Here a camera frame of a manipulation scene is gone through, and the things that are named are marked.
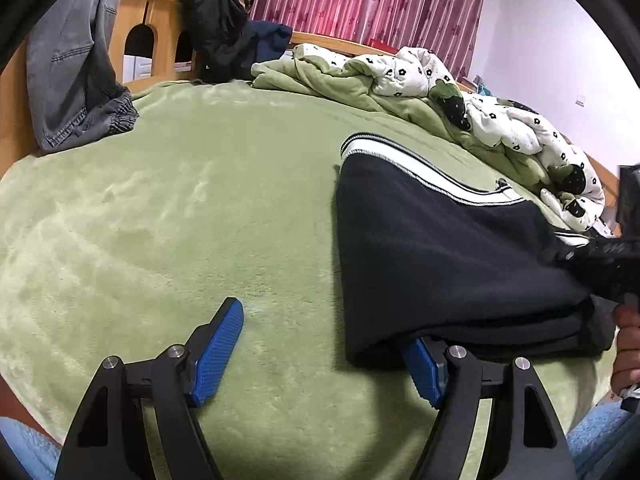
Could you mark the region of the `person's right hand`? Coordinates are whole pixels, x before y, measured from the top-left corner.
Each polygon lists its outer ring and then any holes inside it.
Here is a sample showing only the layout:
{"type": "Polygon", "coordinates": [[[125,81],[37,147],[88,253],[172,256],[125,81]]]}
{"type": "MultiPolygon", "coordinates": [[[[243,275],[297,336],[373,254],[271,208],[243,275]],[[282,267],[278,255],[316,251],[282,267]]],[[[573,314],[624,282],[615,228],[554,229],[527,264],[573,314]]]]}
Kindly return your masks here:
{"type": "Polygon", "coordinates": [[[625,389],[639,383],[640,320],[638,308],[620,304],[614,311],[614,318],[618,333],[611,389],[620,396],[625,389]]]}

